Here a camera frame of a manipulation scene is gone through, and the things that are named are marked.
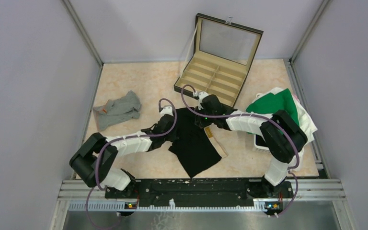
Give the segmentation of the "black leather compartment box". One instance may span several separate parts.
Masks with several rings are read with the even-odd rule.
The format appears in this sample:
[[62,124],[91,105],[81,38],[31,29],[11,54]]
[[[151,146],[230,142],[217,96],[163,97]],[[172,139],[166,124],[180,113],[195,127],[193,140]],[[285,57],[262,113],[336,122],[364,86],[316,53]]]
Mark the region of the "black leather compartment box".
[[263,31],[198,13],[176,92],[192,96],[192,87],[214,94],[233,107],[251,69]]

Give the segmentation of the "black underwear with beige waistband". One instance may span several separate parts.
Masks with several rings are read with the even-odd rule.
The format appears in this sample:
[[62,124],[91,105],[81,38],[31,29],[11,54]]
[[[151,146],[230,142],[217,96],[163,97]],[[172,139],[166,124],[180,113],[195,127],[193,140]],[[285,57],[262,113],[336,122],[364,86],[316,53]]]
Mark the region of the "black underwear with beige waistband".
[[177,139],[168,150],[175,154],[190,178],[228,156],[224,147],[213,136],[209,127],[195,125],[196,115],[186,108],[179,108],[175,130]]

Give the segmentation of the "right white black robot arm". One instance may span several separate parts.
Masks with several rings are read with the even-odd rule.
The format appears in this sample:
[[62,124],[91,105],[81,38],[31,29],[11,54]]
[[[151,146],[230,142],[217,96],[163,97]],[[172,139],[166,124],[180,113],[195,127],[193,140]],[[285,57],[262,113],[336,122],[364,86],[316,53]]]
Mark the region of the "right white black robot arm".
[[264,140],[272,159],[255,194],[267,197],[279,194],[289,170],[299,166],[299,153],[308,142],[299,125],[284,110],[268,115],[247,113],[221,103],[214,94],[195,92],[193,97],[198,100],[194,109],[198,126],[214,124],[229,131],[252,133]]

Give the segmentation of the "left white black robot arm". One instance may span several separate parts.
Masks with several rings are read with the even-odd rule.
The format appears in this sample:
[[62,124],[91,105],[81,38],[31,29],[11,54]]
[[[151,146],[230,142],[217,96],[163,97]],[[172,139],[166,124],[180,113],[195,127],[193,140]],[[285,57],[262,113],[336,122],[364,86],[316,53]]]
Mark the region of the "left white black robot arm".
[[160,148],[166,141],[172,142],[177,117],[165,114],[152,127],[134,134],[105,137],[92,134],[69,161],[70,167],[89,188],[104,190],[115,188],[123,198],[134,193],[134,177],[123,169],[112,168],[117,157],[133,153],[149,152]]

